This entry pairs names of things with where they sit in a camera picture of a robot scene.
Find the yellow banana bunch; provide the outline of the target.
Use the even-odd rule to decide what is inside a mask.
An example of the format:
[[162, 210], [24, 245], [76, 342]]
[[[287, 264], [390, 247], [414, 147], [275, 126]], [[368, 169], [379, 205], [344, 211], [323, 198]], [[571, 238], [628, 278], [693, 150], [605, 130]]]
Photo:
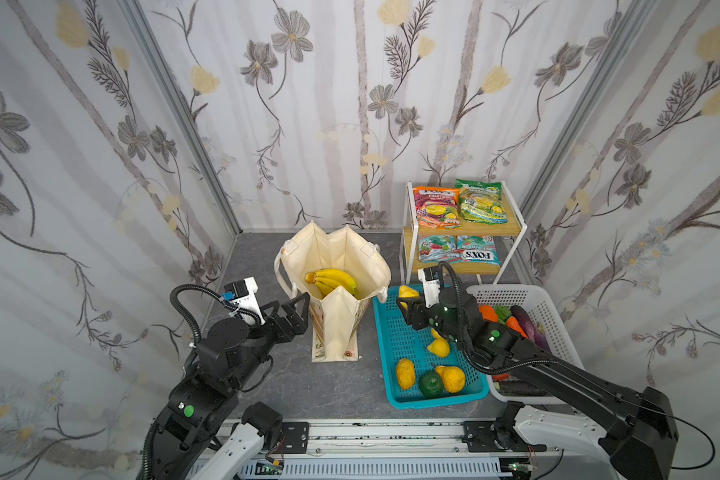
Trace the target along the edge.
[[316, 285], [324, 297], [338, 288], [345, 289], [353, 297], [358, 294], [356, 280], [347, 272], [339, 269], [326, 268], [308, 272], [304, 276], [304, 281]]

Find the small yellow lemon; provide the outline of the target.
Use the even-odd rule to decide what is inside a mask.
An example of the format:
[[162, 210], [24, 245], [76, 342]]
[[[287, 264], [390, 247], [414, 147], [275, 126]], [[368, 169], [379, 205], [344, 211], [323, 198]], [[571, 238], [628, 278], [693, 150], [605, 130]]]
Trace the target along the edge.
[[420, 293], [406, 285], [401, 285], [398, 289], [398, 298], [399, 299], [418, 299], [420, 297]]

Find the cream floral grocery tote bag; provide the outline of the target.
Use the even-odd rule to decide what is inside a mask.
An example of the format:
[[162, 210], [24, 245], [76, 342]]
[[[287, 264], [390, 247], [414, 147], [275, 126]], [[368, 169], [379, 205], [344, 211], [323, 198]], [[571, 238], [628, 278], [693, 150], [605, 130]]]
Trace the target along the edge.
[[312, 360], [357, 361], [361, 320], [374, 299], [387, 299], [391, 283], [379, 246], [349, 227], [326, 232], [311, 222], [280, 247], [274, 273], [289, 297], [308, 297]]

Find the orange red snack bag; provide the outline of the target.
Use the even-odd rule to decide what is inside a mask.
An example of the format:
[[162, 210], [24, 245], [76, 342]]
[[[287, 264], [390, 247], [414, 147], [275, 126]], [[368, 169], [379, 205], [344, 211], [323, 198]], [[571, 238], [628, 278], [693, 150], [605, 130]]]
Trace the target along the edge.
[[456, 188], [419, 186], [413, 188], [416, 220], [420, 227], [456, 229], [459, 217], [459, 190]]

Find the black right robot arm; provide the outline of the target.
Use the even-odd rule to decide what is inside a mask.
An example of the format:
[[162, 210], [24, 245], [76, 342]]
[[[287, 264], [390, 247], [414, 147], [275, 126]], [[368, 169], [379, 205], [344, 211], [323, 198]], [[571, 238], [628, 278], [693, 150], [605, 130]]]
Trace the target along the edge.
[[666, 479], [679, 441], [667, 395], [606, 381], [560, 357], [508, 324], [484, 319], [476, 298], [453, 268], [441, 262], [424, 277], [432, 291], [396, 300], [404, 322], [415, 330], [434, 329], [451, 341], [466, 362], [487, 376], [508, 373], [562, 400], [597, 424], [594, 455], [626, 479]]

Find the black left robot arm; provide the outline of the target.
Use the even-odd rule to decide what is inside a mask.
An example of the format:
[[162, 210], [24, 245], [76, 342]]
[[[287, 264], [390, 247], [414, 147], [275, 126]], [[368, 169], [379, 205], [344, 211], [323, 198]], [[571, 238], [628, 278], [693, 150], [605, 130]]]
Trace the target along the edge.
[[[209, 295], [228, 311], [228, 317], [202, 331], [179, 299], [185, 291]], [[139, 478], [190, 478], [196, 461], [208, 449], [214, 454], [196, 478], [236, 479], [259, 453], [280, 473], [285, 455], [305, 453], [308, 423], [286, 422], [262, 402], [245, 409], [227, 441], [218, 438], [240, 394], [258, 388], [251, 380], [256, 370], [261, 365], [274, 366], [273, 347], [293, 341], [308, 328], [309, 294], [259, 305], [255, 291], [253, 278], [230, 283], [223, 293], [195, 284], [171, 291], [170, 303], [189, 325], [193, 343], [182, 379], [149, 426]]]

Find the teal Fox's candy bag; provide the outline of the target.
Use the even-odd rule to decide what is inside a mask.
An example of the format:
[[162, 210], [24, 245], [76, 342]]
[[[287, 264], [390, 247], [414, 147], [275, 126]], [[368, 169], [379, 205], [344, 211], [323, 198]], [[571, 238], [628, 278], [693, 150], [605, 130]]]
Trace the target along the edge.
[[462, 263], [501, 264], [492, 236], [459, 235], [456, 244]]

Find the green snack bag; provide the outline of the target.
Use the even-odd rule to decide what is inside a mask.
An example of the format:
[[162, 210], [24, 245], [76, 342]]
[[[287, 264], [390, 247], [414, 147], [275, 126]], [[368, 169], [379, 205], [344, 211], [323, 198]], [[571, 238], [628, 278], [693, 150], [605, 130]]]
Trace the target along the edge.
[[502, 206], [502, 184], [457, 179], [458, 204], [462, 217], [482, 224], [506, 224], [508, 215]]

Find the teal plastic basket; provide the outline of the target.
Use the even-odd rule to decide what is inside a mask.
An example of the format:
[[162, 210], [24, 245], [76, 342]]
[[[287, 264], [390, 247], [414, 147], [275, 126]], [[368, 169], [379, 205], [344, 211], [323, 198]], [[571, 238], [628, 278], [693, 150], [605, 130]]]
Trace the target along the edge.
[[[484, 374], [472, 368], [461, 352], [450, 342], [450, 353], [439, 357], [427, 347], [434, 341], [429, 327], [414, 330], [407, 325], [396, 304], [399, 288], [388, 289], [388, 298], [381, 302], [375, 298], [373, 309], [380, 361], [384, 375], [387, 399], [397, 409], [427, 409], [465, 404], [482, 400], [489, 394], [489, 381]], [[437, 366], [458, 367], [465, 373], [465, 387], [458, 393], [443, 392], [429, 398], [417, 385], [403, 389], [397, 381], [397, 364], [408, 359], [413, 363], [416, 378], [434, 370]]]

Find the yellow lemon front left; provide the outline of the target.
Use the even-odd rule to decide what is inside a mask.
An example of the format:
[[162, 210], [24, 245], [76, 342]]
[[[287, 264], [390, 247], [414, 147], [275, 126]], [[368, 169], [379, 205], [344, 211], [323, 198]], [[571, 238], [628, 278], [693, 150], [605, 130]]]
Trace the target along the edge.
[[397, 363], [395, 375], [397, 384], [403, 391], [411, 389], [416, 383], [415, 366], [410, 359], [403, 358]]

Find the orange carrot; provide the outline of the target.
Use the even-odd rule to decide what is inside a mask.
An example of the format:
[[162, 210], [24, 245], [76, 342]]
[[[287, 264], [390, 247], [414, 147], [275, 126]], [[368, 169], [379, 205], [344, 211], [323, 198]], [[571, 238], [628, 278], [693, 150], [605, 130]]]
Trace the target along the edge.
[[498, 323], [499, 318], [495, 310], [490, 305], [480, 305], [479, 312], [484, 321]]

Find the green round fruit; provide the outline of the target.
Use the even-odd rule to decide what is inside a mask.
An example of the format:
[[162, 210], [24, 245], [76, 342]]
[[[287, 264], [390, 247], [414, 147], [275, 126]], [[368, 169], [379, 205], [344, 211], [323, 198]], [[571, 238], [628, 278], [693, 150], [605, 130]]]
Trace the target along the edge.
[[428, 399], [440, 397], [445, 390], [442, 377], [435, 370], [427, 371], [419, 377], [418, 388]]

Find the bumpy yellow citron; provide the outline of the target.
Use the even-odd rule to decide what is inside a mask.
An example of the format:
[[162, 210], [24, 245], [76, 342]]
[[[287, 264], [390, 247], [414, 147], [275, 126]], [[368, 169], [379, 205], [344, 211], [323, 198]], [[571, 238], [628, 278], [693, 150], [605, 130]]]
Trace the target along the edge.
[[466, 386], [466, 374], [455, 366], [437, 366], [435, 372], [440, 376], [443, 388], [450, 394], [460, 393]]

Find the green pepper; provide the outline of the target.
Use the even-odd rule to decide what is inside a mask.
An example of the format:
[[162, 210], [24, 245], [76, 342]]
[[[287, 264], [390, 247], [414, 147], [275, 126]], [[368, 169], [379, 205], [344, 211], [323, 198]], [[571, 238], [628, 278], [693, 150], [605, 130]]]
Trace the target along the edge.
[[511, 309], [507, 306], [495, 305], [493, 309], [496, 313], [498, 322], [501, 324], [505, 324], [506, 321], [512, 316]]

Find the purple eggplant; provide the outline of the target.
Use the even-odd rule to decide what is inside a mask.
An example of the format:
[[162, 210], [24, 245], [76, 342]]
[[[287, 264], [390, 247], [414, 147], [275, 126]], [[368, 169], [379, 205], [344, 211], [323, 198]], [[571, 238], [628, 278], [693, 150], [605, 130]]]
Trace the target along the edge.
[[510, 307], [510, 312], [512, 316], [517, 320], [519, 327], [529, 340], [531, 340], [535, 345], [539, 346], [543, 350], [547, 352], [551, 351], [546, 337], [536, 328], [535, 324], [531, 320], [530, 315], [525, 309], [518, 305], [513, 305]]

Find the white plastic basket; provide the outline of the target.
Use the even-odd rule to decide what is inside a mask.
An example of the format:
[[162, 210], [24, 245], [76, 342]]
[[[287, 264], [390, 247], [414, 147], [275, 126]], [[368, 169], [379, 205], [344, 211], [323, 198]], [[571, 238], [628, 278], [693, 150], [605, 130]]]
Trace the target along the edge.
[[[545, 336], [551, 352], [561, 359], [583, 369], [582, 361], [548, 293], [538, 286], [523, 284], [472, 285], [467, 292], [480, 305], [522, 307], [534, 326]], [[518, 401], [531, 405], [564, 405], [559, 398], [545, 393], [538, 395], [528, 382], [515, 377], [489, 383], [490, 394], [498, 401]]]

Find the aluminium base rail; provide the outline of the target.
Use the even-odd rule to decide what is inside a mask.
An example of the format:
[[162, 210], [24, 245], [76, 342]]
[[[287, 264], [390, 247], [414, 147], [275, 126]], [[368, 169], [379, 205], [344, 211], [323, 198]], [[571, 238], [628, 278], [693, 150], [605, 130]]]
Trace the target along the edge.
[[503, 449], [483, 419], [287, 421], [271, 447], [238, 421], [202, 454], [191, 479], [551, 479], [565, 451]]

